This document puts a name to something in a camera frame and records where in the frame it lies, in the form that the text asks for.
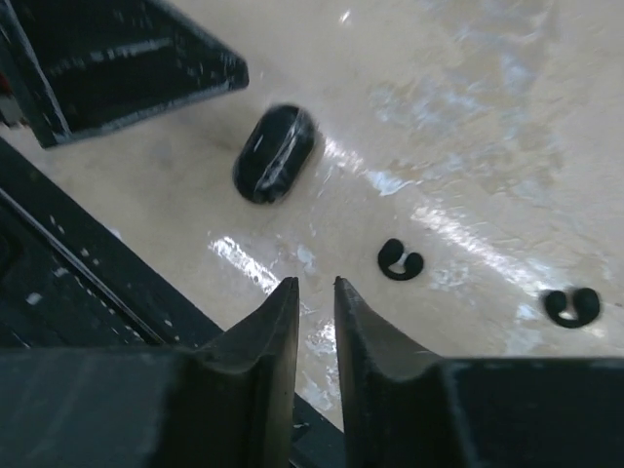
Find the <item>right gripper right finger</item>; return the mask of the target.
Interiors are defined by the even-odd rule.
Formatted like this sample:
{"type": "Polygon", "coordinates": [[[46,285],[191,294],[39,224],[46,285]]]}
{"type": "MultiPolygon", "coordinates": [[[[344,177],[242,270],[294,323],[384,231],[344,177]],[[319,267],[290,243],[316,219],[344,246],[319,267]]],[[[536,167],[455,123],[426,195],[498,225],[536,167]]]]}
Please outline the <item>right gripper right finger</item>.
{"type": "Polygon", "coordinates": [[[350,467],[619,467],[619,358],[444,358],[334,283],[350,467]]]}

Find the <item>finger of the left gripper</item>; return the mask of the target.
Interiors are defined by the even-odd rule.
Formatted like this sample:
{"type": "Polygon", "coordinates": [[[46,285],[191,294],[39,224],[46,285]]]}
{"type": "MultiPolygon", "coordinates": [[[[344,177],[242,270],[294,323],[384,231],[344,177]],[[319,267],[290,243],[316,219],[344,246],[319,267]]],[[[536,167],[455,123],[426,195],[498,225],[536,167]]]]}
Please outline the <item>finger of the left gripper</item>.
{"type": "Polygon", "coordinates": [[[244,59],[167,1],[1,4],[1,123],[44,148],[248,84],[244,59]]]}

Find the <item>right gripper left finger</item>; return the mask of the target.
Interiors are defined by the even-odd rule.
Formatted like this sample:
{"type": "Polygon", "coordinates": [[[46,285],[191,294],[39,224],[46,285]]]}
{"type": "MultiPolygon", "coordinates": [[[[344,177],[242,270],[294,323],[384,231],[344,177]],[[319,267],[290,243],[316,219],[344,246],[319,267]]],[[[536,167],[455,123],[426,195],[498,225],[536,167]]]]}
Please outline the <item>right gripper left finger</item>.
{"type": "Polygon", "coordinates": [[[6,349],[5,467],[285,467],[299,288],[283,280],[198,350],[6,349]]]}

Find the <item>black earbud charging case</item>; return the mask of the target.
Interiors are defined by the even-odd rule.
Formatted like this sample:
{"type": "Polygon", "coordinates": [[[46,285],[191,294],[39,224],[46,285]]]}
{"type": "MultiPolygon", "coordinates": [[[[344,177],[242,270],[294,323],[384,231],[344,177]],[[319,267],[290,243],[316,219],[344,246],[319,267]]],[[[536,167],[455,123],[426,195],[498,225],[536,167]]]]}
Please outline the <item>black earbud charging case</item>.
{"type": "Polygon", "coordinates": [[[274,105],[255,125],[233,167],[240,195],[257,205],[284,198],[316,144],[312,116],[293,104],[274,105]]]}

